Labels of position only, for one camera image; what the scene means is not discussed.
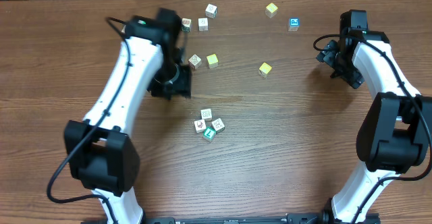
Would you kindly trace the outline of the acorn wooden block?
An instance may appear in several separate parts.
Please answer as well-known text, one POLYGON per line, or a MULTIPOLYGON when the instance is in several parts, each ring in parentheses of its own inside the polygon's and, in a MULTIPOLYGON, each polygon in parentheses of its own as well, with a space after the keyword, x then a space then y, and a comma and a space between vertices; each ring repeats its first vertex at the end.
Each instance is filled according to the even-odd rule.
POLYGON ((196 133, 202 133, 206 130, 207 125, 206 125, 204 119, 199 119, 199 120, 194 121, 194 127, 196 130, 196 133))

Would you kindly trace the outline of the green top block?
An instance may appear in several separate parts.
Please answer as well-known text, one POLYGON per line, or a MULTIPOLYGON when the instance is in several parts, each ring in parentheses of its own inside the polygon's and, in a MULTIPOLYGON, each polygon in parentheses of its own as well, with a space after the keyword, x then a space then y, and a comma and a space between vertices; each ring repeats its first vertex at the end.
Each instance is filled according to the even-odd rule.
POLYGON ((204 130, 202 136, 205 140, 212 142, 213 139, 215 138, 216 134, 217 134, 217 132, 212 127, 207 127, 204 130))

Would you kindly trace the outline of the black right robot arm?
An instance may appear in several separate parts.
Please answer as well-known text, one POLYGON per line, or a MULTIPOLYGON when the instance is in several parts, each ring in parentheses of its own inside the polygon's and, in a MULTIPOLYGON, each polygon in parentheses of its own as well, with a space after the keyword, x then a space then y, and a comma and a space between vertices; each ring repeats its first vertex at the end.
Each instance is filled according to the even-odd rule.
POLYGON ((431 97, 423 96, 399 68, 388 37, 369 30, 367 13, 340 16, 339 34, 328 35, 317 60, 353 88, 366 84, 373 103, 356 137, 359 162, 344 187, 330 198, 314 223, 378 223, 368 210, 392 181, 418 181, 406 172, 431 155, 431 97))

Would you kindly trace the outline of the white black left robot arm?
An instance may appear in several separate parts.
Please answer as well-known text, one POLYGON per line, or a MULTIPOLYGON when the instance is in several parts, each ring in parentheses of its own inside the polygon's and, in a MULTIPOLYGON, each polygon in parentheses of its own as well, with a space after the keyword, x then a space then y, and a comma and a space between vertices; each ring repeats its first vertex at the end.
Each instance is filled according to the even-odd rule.
POLYGON ((92 109, 64 130, 68 165, 74 179, 99 199, 105 223, 145 223, 134 192, 140 157, 130 136, 147 92, 167 100, 191 96, 191 69, 183 64, 184 47, 176 46, 181 17, 161 8, 154 19, 132 16, 117 30, 122 42, 113 71, 92 109))

